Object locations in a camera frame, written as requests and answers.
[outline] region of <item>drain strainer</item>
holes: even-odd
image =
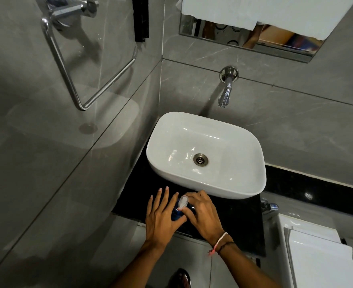
[[[204,167],[208,164],[208,158],[204,154],[196,154],[193,161],[197,166]]]

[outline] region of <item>chrome faucet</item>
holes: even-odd
[[[225,108],[230,101],[230,93],[233,88],[233,82],[238,78],[238,70],[236,67],[224,67],[219,73],[220,80],[226,84],[222,95],[218,99],[218,106]]]

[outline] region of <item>black granite countertop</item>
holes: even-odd
[[[156,195],[159,188],[169,186],[170,198],[179,192],[179,197],[190,189],[181,187],[157,175],[147,160],[146,147],[128,178],[126,185],[113,209],[113,213],[136,221],[145,222],[146,206],[150,195]],[[234,200],[210,196],[217,208],[219,218],[237,246],[251,255],[265,257],[265,238],[260,196]],[[201,239],[196,228],[188,221],[178,232],[193,238]]]

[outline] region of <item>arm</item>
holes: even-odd
[[[197,228],[202,237],[213,247],[225,232],[219,220],[217,210],[205,191],[186,193],[189,202],[194,205],[197,215],[188,208],[182,212]],[[233,242],[229,235],[218,243],[218,251],[226,242]],[[231,275],[240,288],[279,288],[279,285],[264,274],[252,261],[250,261],[235,244],[227,244],[220,252]]]
[[[160,203],[161,194],[162,189],[160,188],[155,197],[154,205],[152,205],[152,195],[147,204],[145,243],[135,259],[123,270],[110,288],[145,287],[152,269],[163,254],[174,232],[187,221],[185,216],[177,221],[171,221],[171,213],[177,202],[178,192],[174,194],[168,205],[168,187],[166,187]]]

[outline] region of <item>black shoe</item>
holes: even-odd
[[[189,273],[179,268],[168,281],[168,288],[191,288]]]

